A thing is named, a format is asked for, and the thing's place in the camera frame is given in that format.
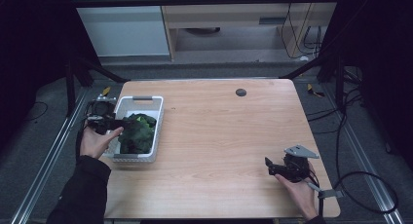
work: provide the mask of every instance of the metal frame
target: metal frame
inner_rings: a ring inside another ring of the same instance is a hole
[[[112,7],[148,7],[148,6],[183,6],[183,5],[229,5],[229,4],[280,4],[280,3],[330,3],[343,0],[46,0],[46,8],[112,8]],[[46,181],[57,161],[61,148],[68,136],[69,129],[80,112],[85,101],[87,90],[84,89],[78,96],[73,113],[66,117],[56,140],[41,166],[36,178],[29,188],[24,200],[15,212],[11,223],[26,223],[32,209],[36,205]]]
[[[228,4],[269,4],[269,3],[329,3],[343,0],[49,0],[46,6],[74,8],[112,8],[184,5],[228,5]]]

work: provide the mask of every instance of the wooden table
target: wooden table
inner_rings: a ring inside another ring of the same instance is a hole
[[[155,163],[102,158],[112,168],[106,218],[299,216],[264,163],[283,165],[283,149],[297,144],[319,153],[291,81],[139,81],[125,83],[123,95],[163,96],[164,120]],[[322,160],[310,161],[321,188],[331,188]],[[339,213],[326,199],[324,216]]]

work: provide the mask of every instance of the cable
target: cable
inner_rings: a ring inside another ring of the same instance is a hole
[[[352,99],[347,100],[347,98],[350,96],[350,93],[357,91],[358,88],[355,88],[353,90],[351,90],[345,97],[345,101],[344,101],[344,106],[347,107],[349,103],[353,104],[355,100],[360,99],[360,95],[356,95],[354,96]],[[357,205],[365,208],[366,210],[369,210],[371,212],[374,213],[378,213],[378,214],[386,214],[386,213],[391,213],[393,211],[395,211],[398,207],[398,196],[397,193],[395,192],[395,190],[392,188],[392,186],[386,182],[383,178],[379,177],[376,174],[370,173],[370,172],[366,172],[366,171],[353,171],[353,172],[349,172],[346,173],[345,175],[341,176],[340,175],[340,166],[339,166],[339,146],[340,146],[340,133],[341,133],[341,129],[344,127],[345,123],[347,122],[347,112],[346,112],[346,108],[344,108],[344,113],[342,115],[342,119],[340,121],[340,125],[338,128],[338,132],[337,132],[337,136],[336,136],[336,156],[335,156],[335,160],[336,160],[336,170],[337,170],[337,177],[338,177],[338,181],[337,183],[334,185],[334,189],[336,189],[339,185],[343,188],[343,191],[346,193],[347,196],[349,196],[349,198],[356,203]],[[369,176],[373,176],[377,179],[379,179],[380,181],[382,181],[393,193],[394,193],[394,206],[389,209],[389,210],[379,210],[379,209],[374,209],[372,207],[369,207],[363,203],[361,203],[360,201],[358,201],[355,197],[353,197],[350,192],[346,189],[346,187],[343,184],[343,180],[351,175],[354,174],[366,174]]]
[[[31,118],[31,119],[25,119],[25,121],[37,120],[38,118],[42,117],[42,116],[48,111],[48,109],[49,109],[48,104],[46,104],[46,103],[43,102],[43,101],[36,101],[36,102],[34,102],[34,103],[35,103],[35,104],[43,104],[43,105],[45,106],[45,110],[43,110],[43,112],[40,113],[38,116],[33,117],[33,118]]]
[[[284,47],[286,48],[286,43],[285,43],[285,41],[284,41],[284,39],[283,39],[283,29],[284,29],[284,26],[285,26],[285,24],[286,24],[286,22],[287,22],[287,19],[289,19],[289,24],[290,24],[290,26],[291,26],[292,35],[294,36],[295,46],[297,47],[298,51],[300,51],[300,53],[302,53],[301,56],[311,55],[312,53],[306,53],[306,52],[301,51],[300,46],[298,45],[297,36],[295,35],[294,27],[292,26],[290,11],[291,11],[291,3],[288,3],[288,9],[287,9],[287,12],[286,12],[285,21],[284,21],[284,23],[283,23],[283,25],[282,25],[282,30],[281,30],[282,43],[283,43]],[[299,57],[301,57],[301,56],[291,56],[291,55],[288,53],[288,50],[286,50],[286,53],[287,53],[287,55],[288,55],[289,58],[299,58]]]
[[[349,19],[349,21],[347,22],[347,24],[345,24],[341,30],[335,35],[335,37],[333,37],[333,39],[330,40],[330,42],[328,44],[326,44],[322,50],[325,51],[327,50],[336,40],[337,38],[339,38],[341,36],[341,34],[343,34],[346,29],[353,23],[353,21],[356,19],[356,17],[358,16],[358,14],[361,12],[361,10],[365,7],[365,5],[367,4],[368,0],[365,0],[361,6],[358,8],[358,10],[356,11],[356,13]]]
[[[336,150],[336,152],[335,152],[335,166],[336,166],[336,172],[337,172],[338,181],[337,181],[336,184],[333,186],[333,189],[335,190],[335,189],[337,189],[338,186],[341,186],[343,192],[344,192],[355,204],[363,207],[364,209],[366,209],[366,210],[368,210],[368,211],[371,211],[371,212],[374,212],[374,213],[378,213],[378,214],[391,213],[391,212],[395,211],[395,210],[397,209],[397,207],[398,207],[398,196],[397,196],[397,193],[396,193],[396,191],[394,190],[394,188],[393,188],[388,182],[386,182],[386,181],[385,181],[383,178],[381,178],[380,176],[378,176],[378,175],[376,175],[376,174],[374,174],[374,173],[371,173],[371,172],[367,172],[367,171],[352,171],[352,172],[346,173],[346,174],[343,175],[343,176],[341,175],[341,172],[340,172],[340,164],[339,164],[340,133],[341,133],[341,129],[345,126],[345,124],[346,124],[346,122],[347,122],[347,120],[348,120],[348,117],[347,117],[347,107],[353,105],[356,101],[362,100],[362,96],[361,96],[360,94],[357,94],[357,95],[355,95],[355,96],[353,96],[353,97],[350,97],[350,96],[351,96],[351,93],[356,92],[356,91],[359,91],[359,87],[358,87],[358,86],[357,86],[356,88],[350,90],[348,93],[346,93],[346,95],[345,95],[345,100],[344,100],[344,102],[343,102],[343,106],[338,106],[336,109],[322,110],[322,111],[319,111],[319,112],[316,112],[316,113],[313,113],[313,114],[308,114],[307,116],[311,116],[311,115],[316,115],[316,114],[320,114],[320,113],[325,113],[325,112],[327,112],[326,114],[324,114],[324,115],[322,115],[322,116],[320,116],[320,117],[317,117],[317,118],[315,118],[315,119],[313,119],[313,120],[309,120],[309,122],[310,122],[310,121],[314,121],[314,120],[318,120],[318,119],[321,119],[321,118],[323,118],[323,117],[326,117],[326,116],[330,115],[331,113],[336,112],[336,111],[339,110],[339,109],[342,109],[342,110],[343,110],[343,112],[342,112],[342,118],[341,118],[341,120],[340,120],[340,124],[339,124],[338,129],[337,129],[336,131],[321,132],[321,133],[337,132],[336,139],[335,139],[335,141],[336,141],[336,142],[335,142],[335,144],[336,144],[336,148],[335,148],[335,150]],[[383,182],[383,184],[385,184],[386,187],[393,193],[394,206],[393,206],[392,208],[388,209],[388,210],[380,210],[380,209],[373,208],[373,207],[370,207],[370,206],[368,206],[368,205],[365,205],[365,204],[363,204],[362,202],[360,202],[358,199],[356,199],[356,198],[348,191],[348,189],[346,188],[346,186],[343,184],[343,181],[344,181],[346,178],[348,178],[348,177],[350,177],[350,176],[357,175],[357,174],[363,174],[363,175],[372,176],[372,177],[380,180],[381,182]],[[319,201],[320,201],[320,203],[319,203],[319,215],[322,216],[323,199],[319,199]]]

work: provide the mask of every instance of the black jacket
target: black jacket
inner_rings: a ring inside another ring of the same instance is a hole
[[[100,160],[81,156],[47,223],[103,223],[110,171]]]

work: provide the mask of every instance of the white plastic basket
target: white plastic basket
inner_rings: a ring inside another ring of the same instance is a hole
[[[116,119],[129,117],[131,114],[146,114],[157,120],[151,151],[148,154],[121,154],[118,137],[112,139],[103,156],[114,163],[153,163],[158,151],[159,134],[164,116],[164,99],[161,96],[124,96],[115,110]]]

